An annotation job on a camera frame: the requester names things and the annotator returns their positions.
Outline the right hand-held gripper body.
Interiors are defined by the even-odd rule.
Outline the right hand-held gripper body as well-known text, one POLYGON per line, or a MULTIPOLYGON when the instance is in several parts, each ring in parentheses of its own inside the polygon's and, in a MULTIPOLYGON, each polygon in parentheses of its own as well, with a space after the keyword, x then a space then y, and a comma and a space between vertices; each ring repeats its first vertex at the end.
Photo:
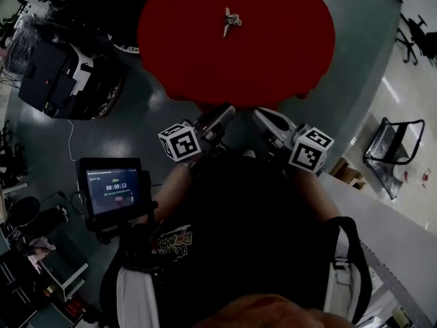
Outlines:
POLYGON ((326 162, 335 140, 316 127, 300 124, 288 131, 264 134, 269 154, 281 167, 291 165, 315 174, 326 162))

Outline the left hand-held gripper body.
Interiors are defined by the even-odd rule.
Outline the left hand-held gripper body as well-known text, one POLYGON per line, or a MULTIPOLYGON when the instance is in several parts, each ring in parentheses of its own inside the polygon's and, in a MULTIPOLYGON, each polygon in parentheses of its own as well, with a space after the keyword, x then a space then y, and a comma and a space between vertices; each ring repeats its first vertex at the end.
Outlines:
POLYGON ((208 154, 217 146, 225 134, 223 120, 205 121, 198 118, 194 122, 183 121, 174 124, 158 134, 165 154, 175 162, 198 154, 208 154))

